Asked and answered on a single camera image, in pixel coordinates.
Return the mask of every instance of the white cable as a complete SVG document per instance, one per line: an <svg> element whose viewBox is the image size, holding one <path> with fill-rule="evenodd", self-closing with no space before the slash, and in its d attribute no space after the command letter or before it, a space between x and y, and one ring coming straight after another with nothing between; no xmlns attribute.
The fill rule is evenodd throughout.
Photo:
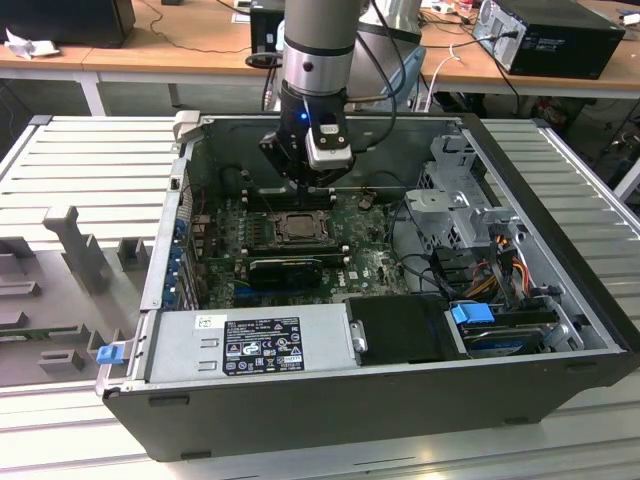
<svg viewBox="0 0 640 480"><path fill-rule="evenodd" d="M451 53L451 55L449 55L447 58L445 58L444 60L442 60L440 62L440 65L438 65L438 68L436 68L436 71L433 72L433 77L431 78L431 84L429 85L429 92L428 95L429 97L427 98L427 104L424 107L424 111L426 113L429 113L429 110L431 109L431 103L433 102L433 87L436 84L436 78L438 78L438 72L440 71L440 69L449 61L449 60L457 60L457 61L462 61L462 59L460 57L458 57L455 53L453 53L453 43L449 46L449 52Z"/></svg>
<svg viewBox="0 0 640 480"><path fill-rule="evenodd" d="M473 43L480 43L483 42L485 40L494 40L496 37L495 35L489 35L488 37L484 37L484 38L478 38L475 42ZM449 60L457 60L459 62L462 61L462 58L460 58L458 55L456 55L453 52L453 49L456 47L461 47L464 45L468 45L468 44L458 44L458 43L452 43L451 45L449 45L449 56L447 58L445 58L444 60L442 60L440 62L440 65L438 65L438 67L436 68L436 71L433 72L433 77L431 78L431 85L429 86L429 91L427 92L427 94L429 95L429 97L427 98L427 104L425 105L424 111L426 113L429 113L429 110L431 109L431 104L433 103L433 87L436 84L436 78L438 77L438 72L440 72L440 69L449 61Z"/></svg>

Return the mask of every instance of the blue connector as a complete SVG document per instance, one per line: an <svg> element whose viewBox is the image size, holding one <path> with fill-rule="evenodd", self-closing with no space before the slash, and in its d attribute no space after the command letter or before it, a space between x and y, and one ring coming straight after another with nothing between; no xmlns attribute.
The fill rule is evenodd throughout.
<svg viewBox="0 0 640 480"><path fill-rule="evenodd" d="M456 325L465 323L493 323L496 319L486 303L459 303L451 309Z"/></svg>
<svg viewBox="0 0 640 480"><path fill-rule="evenodd" d="M105 345L98 349L98 365L121 365L124 363L124 345Z"/></svg>
<svg viewBox="0 0 640 480"><path fill-rule="evenodd" d="M187 234L187 222L181 218L176 218L174 233L178 237L184 237Z"/></svg>
<svg viewBox="0 0 640 480"><path fill-rule="evenodd" d="M176 259L182 256L184 250L176 245L171 245L171 249L169 250L169 258Z"/></svg>
<svg viewBox="0 0 640 480"><path fill-rule="evenodd" d="M169 287L175 287L176 283L178 283L178 277L173 275L172 273L168 273L166 277L164 277L165 285Z"/></svg>
<svg viewBox="0 0 640 480"><path fill-rule="evenodd" d="M167 289L165 289L164 292L162 292L162 304L163 305L172 306L175 301L176 301L176 294L173 293L171 290L169 290L167 288Z"/></svg>

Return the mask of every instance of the barcode sticker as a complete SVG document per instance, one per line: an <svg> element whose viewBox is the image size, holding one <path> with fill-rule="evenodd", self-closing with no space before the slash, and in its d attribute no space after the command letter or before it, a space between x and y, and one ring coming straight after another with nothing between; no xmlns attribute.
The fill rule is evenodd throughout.
<svg viewBox="0 0 640 480"><path fill-rule="evenodd" d="M205 328L224 328L227 321L226 315L196 315L196 330Z"/></svg>

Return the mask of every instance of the black side panel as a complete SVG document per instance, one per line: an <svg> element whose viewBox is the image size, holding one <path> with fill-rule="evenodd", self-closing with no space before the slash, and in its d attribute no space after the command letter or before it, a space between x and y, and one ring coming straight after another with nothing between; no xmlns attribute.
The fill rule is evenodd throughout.
<svg viewBox="0 0 640 480"><path fill-rule="evenodd" d="M127 38L133 25L136 23L136 14L133 11L131 0L114 0L116 12L120 19L120 31L122 32L122 41Z"/></svg>
<svg viewBox="0 0 640 480"><path fill-rule="evenodd" d="M267 382L104 400L158 461L403 438L539 422L629 355L455 368L412 374ZM188 395L189 401L162 402ZM150 406L150 396L154 398Z"/></svg>
<svg viewBox="0 0 640 480"><path fill-rule="evenodd" d="M536 25L527 31L528 48L520 48L514 58L511 75L585 78L595 80L609 63L623 32L584 30ZM547 48L536 41L559 42Z"/></svg>
<svg viewBox="0 0 640 480"><path fill-rule="evenodd" d="M0 40L6 40L9 28L31 40L112 48L122 45L133 22L131 0L5 1L0 9Z"/></svg>

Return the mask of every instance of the paper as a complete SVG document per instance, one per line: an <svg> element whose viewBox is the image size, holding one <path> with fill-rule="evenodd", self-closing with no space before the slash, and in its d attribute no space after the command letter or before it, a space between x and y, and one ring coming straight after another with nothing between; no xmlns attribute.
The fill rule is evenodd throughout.
<svg viewBox="0 0 640 480"><path fill-rule="evenodd" d="M245 5L242 4L242 0L235 0L233 2L233 6L235 8L247 8ZM249 16L249 13L247 13L246 15L243 15L241 13L234 13L231 16L231 23L251 23L251 17Z"/></svg>
<svg viewBox="0 0 640 480"><path fill-rule="evenodd" d="M32 42L31 40L25 40L17 35L14 35L6 29L7 41L4 42L4 46L15 53L17 56L31 60L31 57L43 57L46 55L55 55L60 53L60 50L56 49L53 42L49 40L39 40Z"/></svg>

